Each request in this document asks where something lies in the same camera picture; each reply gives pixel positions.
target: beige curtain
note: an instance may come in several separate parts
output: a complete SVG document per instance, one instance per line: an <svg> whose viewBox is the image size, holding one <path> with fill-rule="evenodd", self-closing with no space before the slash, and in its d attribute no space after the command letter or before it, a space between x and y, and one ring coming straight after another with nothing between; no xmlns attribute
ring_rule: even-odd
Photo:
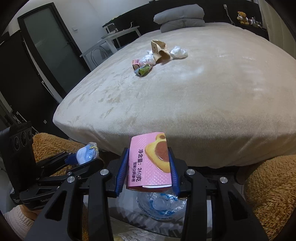
<svg viewBox="0 0 296 241"><path fill-rule="evenodd" d="M265 0L258 0L258 2L269 41L296 58L296 42L281 17Z"/></svg>

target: pink snack box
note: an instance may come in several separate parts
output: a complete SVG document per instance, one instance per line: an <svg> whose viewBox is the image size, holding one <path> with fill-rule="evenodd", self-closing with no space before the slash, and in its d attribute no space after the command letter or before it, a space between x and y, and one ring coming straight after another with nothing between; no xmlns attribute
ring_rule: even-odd
<svg viewBox="0 0 296 241"><path fill-rule="evenodd" d="M134 136L128 164L128 189L153 192L172 185L168 146L163 132Z"/></svg>

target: camera lens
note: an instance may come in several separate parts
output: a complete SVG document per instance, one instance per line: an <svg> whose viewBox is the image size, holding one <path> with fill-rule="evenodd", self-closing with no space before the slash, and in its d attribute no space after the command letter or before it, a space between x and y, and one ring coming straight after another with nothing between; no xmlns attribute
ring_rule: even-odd
<svg viewBox="0 0 296 241"><path fill-rule="evenodd" d="M31 130L29 130L28 131L28 139L31 140L31 138L32 138L32 132L31 132Z"/></svg>
<svg viewBox="0 0 296 241"><path fill-rule="evenodd" d="M15 137L14 144L15 149L18 150L20 148L20 140L18 139L18 137Z"/></svg>
<svg viewBox="0 0 296 241"><path fill-rule="evenodd" d="M25 146L26 143L27 143L27 135L26 135L26 133L24 131L22 132L22 135L20 137L20 140L22 142L22 145Z"/></svg>

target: person's hand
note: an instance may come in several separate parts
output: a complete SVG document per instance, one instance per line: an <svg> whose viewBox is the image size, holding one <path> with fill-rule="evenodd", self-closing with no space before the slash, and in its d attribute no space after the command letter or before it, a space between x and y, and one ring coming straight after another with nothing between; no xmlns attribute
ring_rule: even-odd
<svg viewBox="0 0 296 241"><path fill-rule="evenodd" d="M37 218L38 214L40 214L40 212L42 211L42 210L31 211L25 205L20 205L20 210L22 211L25 217L32 219L34 221Z"/></svg>

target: silver bolt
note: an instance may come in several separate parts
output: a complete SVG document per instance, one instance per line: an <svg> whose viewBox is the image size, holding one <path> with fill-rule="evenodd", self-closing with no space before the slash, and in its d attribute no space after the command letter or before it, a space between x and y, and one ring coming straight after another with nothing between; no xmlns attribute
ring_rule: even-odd
<svg viewBox="0 0 296 241"><path fill-rule="evenodd" d="M220 177L220 182L227 183L228 179L226 177Z"/></svg>
<svg viewBox="0 0 296 241"><path fill-rule="evenodd" d="M187 169L187 170L186 170L186 173L187 173L188 175L194 175L194 174L195 174L195 170L193 170L193 169Z"/></svg>
<svg viewBox="0 0 296 241"><path fill-rule="evenodd" d="M74 176L71 176L71 177L68 177L67 178L67 182L69 182L69 183L72 183L74 181L75 181L75 177Z"/></svg>
<svg viewBox="0 0 296 241"><path fill-rule="evenodd" d="M101 175L107 175L109 173L109 170L107 170L107 169L102 169L102 170L100 170L100 174Z"/></svg>

